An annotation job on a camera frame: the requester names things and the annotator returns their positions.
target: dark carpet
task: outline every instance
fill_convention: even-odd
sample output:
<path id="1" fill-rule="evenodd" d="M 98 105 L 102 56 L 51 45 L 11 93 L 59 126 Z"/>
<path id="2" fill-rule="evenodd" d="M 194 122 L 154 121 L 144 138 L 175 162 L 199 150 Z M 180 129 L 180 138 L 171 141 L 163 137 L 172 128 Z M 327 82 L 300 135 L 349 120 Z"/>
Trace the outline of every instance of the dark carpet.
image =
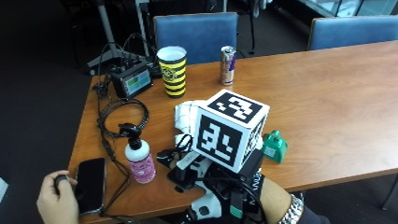
<path id="1" fill-rule="evenodd" d="M 308 29 L 282 14 L 267 9 L 255 19 L 254 56 L 305 49 Z M 67 16 L 57 1 L 5 1 L 0 15 L 0 176 L 9 183 L 0 223 L 42 223 L 35 209 L 42 177 L 67 166 L 90 77 L 73 68 Z M 130 15 L 114 32 L 138 31 Z M 248 16 L 240 16 L 239 49 L 250 49 L 248 32 Z M 78 43 L 82 62 L 99 55 L 103 43 L 102 30 L 93 30 L 89 45 Z M 307 206 L 331 223 L 398 223 L 396 203 L 385 212 L 379 210 L 392 178 L 311 189 Z"/>

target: wristwatch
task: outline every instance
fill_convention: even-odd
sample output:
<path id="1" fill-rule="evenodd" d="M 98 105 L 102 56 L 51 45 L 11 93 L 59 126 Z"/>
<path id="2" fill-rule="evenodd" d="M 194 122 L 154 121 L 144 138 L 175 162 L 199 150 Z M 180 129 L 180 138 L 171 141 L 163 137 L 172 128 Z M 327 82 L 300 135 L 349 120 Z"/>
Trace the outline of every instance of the wristwatch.
<path id="1" fill-rule="evenodd" d="M 279 220 L 279 222 L 276 224 L 295 224 L 299 220 L 302 210 L 303 210 L 303 203 L 291 194 L 290 208 L 288 208 L 283 218 Z"/>

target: black phone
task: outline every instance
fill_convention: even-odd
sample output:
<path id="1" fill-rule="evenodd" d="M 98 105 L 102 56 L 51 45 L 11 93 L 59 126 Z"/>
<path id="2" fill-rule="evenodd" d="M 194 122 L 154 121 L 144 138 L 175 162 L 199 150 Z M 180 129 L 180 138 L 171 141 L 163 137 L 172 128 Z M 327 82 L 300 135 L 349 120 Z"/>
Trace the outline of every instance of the black phone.
<path id="1" fill-rule="evenodd" d="M 79 215 L 99 212 L 103 206 L 104 159 L 82 161 L 77 166 L 74 196 Z"/>

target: ar marker cube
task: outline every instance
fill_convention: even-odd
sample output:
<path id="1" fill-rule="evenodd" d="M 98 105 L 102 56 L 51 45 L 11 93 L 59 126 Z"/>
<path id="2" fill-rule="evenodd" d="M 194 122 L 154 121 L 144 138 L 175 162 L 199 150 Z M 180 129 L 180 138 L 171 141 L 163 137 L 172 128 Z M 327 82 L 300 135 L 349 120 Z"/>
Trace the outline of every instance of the ar marker cube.
<path id="1" fill-rule="evenodd" d="M 231 91 L 219 91 L 198 107 L 196 153 L 236 173 L 255 149 L 268 109 Z"/>

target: person's hand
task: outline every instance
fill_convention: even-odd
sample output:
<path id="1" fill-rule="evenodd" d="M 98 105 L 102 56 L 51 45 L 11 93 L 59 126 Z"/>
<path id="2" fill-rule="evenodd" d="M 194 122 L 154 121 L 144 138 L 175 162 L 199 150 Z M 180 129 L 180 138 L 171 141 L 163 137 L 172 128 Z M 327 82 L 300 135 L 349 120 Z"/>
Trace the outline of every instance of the person's hand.
<path id="1" fill-rule="evenodd" d="M 39 195 L 37 199 L 37 208 L 41 218 L 46 224 L 77 224 L 78 223 L 78 205 L 74 198 L 71 185 L 77 182 L 74 179 L 65 179 L 58 183 L 58 192 L 55 191 L 54 178 L 58 175 L 67 175 L 69 171 L 57 171 L 45 176 Z"/>

